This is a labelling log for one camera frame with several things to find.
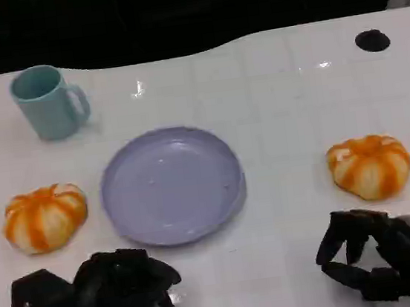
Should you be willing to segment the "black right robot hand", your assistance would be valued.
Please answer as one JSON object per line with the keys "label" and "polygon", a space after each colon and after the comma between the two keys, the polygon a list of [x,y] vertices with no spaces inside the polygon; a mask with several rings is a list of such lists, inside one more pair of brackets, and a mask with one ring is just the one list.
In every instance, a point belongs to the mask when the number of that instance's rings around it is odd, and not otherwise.
{"label": "black right robot hand", "polygon": [[[397,301],[410,296],[409,264],[403,264],[406,247],[396,237],[387,213],[371,210],[336,211],[320,243],[316,264],[331,279],[358,290],[367,301]],[[371,271],[356,266],[365,243],[373,238],[376,250],[389,266]]]}

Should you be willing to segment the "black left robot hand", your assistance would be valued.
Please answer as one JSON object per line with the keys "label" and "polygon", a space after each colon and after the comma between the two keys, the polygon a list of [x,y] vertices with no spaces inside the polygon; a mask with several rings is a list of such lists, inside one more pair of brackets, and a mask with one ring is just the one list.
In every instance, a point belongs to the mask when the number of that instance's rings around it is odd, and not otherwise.
{"label": "black left robot hand", "polygon": [[77,307],[175,307],[168,290],[177,270],[142,249],[94,253],[74,277]]}

